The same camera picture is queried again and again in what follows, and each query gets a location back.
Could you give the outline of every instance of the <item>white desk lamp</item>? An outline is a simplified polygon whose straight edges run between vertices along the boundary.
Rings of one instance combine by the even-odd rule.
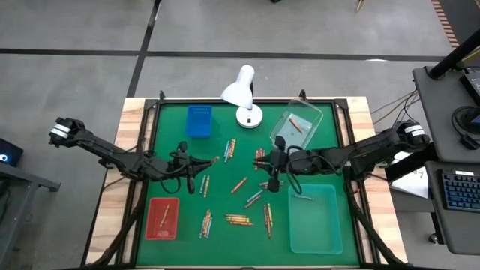
[[[226,102],[238,106],[236,118],[243,128],[256,128],[260,125],[263,112],[254,104],[254,79],[255,70],[246,64],[241,67],[237,80],[228,85],[220,96]]]

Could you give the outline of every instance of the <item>gray desk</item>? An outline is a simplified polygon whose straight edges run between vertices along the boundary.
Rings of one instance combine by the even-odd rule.
[[[437,175],[437,171],[443,169],[480,173],[480,166],[429,161],[425,164],[425,169],[428,174],[433,207],[438,219],[433,222],[437,221],[447,248],[454,254],[480,255],[480,213],[445,209],[442,179]]]
[[[434,206],[431,199],[410,195],[395,189],[390,189],[391,200],[398,212],[433,213]]]
[[[453,111],[461,106],[475,106],[467,90],[458,81],[463,71],[449,71],[441,80],[431,79],[424,68],[413,70],[413,78],[421,98],[435,152],[440,161],[480,163],[480,150],[472,151],[460,144],[460,136],[452,127]]]
[[[0,269],[6,269],[22,225],[29,213],[35,191],[43,186],[56,192],[60,184],[3,163],[0,163],[0,177],[10,179],[10,202],[4,220],[0,223]]]

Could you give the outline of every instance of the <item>lamp base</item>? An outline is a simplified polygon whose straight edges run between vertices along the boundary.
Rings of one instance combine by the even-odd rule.
[[[263,112],[257,105],[253,104],[252,109],[239,107],[237,109],[237,122],[243,128],[256,128],[262,123]]]

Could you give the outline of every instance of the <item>paper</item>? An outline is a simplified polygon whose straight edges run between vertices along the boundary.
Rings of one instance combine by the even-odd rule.
[[[404,151],[399,152],[394,157],[394,163],[403,160],[409,155],[409,153]],[[425,167],[417,169],[397,181],[393,181],[393,183],[390,184],[390,188],[428,199],[428,177]]]

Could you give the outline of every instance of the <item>keyboard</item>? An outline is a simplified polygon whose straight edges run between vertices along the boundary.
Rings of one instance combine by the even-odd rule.
[[[441,174],[447,209],[480,212],[480,174],[450,169]]]

